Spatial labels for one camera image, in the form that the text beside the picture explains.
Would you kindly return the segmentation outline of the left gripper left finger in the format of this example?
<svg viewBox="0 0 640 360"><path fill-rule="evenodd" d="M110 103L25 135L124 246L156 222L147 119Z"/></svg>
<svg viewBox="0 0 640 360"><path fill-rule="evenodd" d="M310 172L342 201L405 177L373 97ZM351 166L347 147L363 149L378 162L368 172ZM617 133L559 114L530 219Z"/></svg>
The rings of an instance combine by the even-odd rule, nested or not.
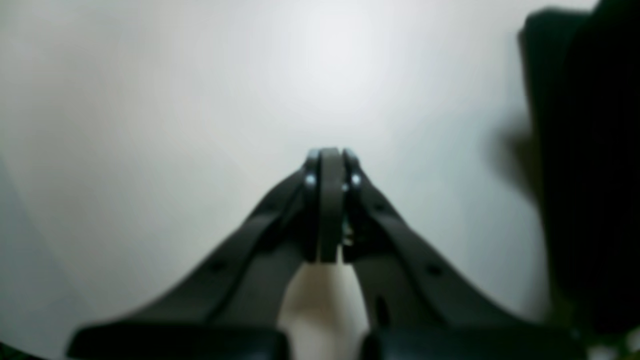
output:
<svg viewBox="0 0 640 360"><path fill-rule="evenodd" d="M326 150L274 186L186 278L120 319L78 330L73 360L290 360L278 316L290 281L320 257Z"/></svg>

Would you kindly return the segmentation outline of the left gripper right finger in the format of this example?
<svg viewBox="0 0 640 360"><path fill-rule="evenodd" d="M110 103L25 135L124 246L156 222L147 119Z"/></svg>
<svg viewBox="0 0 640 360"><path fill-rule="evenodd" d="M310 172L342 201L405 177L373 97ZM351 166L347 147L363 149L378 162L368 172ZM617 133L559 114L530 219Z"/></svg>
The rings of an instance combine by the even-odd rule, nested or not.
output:
<svg viewBox="0 0 640 360"><path fill-rule="evenodd" d="M410 228L350 149L330 150L331 227L342 235L370 330L361 360L583 360L569 330L519 319Z"/></svg>

